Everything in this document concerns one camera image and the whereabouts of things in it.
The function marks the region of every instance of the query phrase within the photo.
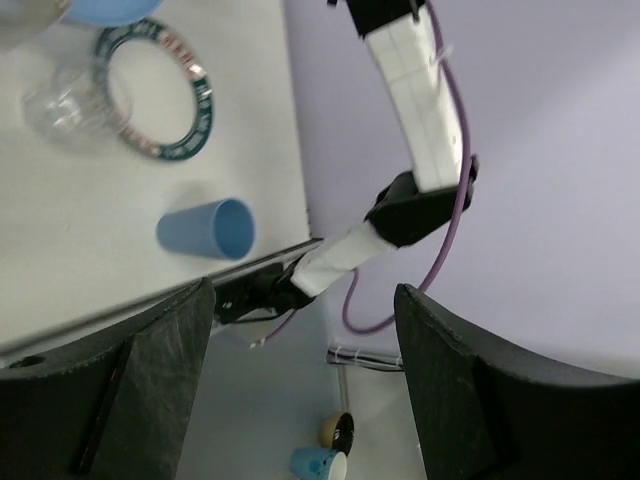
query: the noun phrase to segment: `blue mug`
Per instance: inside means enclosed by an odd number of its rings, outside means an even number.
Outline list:
[[[255,226],[249,207],[228,198],[166,214],[156,237],[172,252],[234,261],[251,250]]]
[[[327,448],[297,448],[289,469],[301,480],[344,480],[347,456]]]

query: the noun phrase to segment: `blue cup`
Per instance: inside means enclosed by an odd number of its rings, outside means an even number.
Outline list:
[[[297,448],[289,469],[301,480],[344,480],[347,456],[327,448]]]
[[[249,207],[229,198],[166,214],[156,236],[172,252],[240,260],[253,246],[255,226]]]

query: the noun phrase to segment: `tabletop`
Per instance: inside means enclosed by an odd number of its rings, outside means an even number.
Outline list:
[[[164,251],[154,232],[166,212],[244,200],[256,223],[247,260],[309,239],[280,2],[166,0],[154,17],[193,48],[213,89],[211,137],[183,162],[117,140],[69,154],[25,126],[20,98],[52,62],[90,51],[97,30],[63,22],[0,55],[0,354],[236,265]],[[113,62],[132,122],[179,137],[195,108],[188,83],[157,47],[131,44]]]

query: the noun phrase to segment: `clear plastic cup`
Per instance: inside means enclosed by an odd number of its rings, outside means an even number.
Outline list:
[[[103,60],[61,62],[51,78],[22,98],[24,120],[49,141],[70,150],[93,150],[120,134],[132,112],[130,93]]]

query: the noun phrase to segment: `robotic arm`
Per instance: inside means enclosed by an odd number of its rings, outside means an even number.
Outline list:
[[[367,260],[457,221],[471,202],[478,167],[431,6],[425,0],[347,0],[347,5],[393,101],[413,170],[378,195],[362,223],[286,269],[267,267],[219,292],[221,323],[256,309],[282,314],[303,308]]]

